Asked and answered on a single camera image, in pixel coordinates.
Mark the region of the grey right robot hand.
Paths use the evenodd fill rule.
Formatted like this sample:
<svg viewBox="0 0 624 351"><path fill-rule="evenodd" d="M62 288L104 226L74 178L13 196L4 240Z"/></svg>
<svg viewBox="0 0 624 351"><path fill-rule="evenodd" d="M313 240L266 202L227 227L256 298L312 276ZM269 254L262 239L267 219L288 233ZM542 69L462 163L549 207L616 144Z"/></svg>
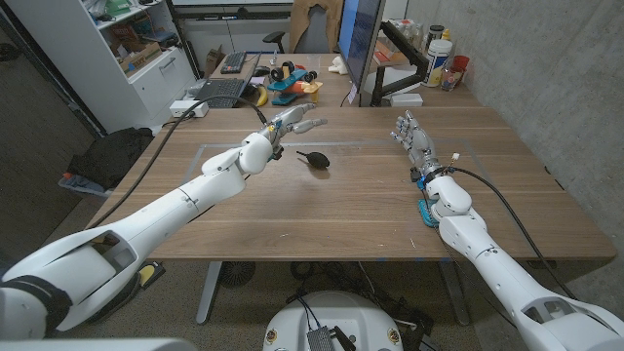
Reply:
<svg viewBox="0 0 624 351"><path fill-rule="evenodd" d="M420 173L424 182L440 176L443 166L438 160L434 142L419 126L409 110L404 116L397 118L396 127L398 132L391 132L391 138L404 147L412 167Z"/></svg>

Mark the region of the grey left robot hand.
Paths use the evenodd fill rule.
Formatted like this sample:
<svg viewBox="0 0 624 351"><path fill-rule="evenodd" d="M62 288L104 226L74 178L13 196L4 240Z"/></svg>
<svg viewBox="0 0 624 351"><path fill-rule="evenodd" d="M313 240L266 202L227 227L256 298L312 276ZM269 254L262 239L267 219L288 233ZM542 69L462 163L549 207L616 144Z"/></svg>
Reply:
<svg viewBox="0 0 624 351"><path fill-rule="evenodd" d="M314 127L328 123L328 120L325 118L303 121L303 115L315 107L316 105L314 103L303 103L291 106L276 114L274 118L259 131L259 133L266 137L271 143L272 151L269 153L269 160L279 160L281 158L283 147L280 144L280 139L285 134L290 132L304 134Z"/></svg>

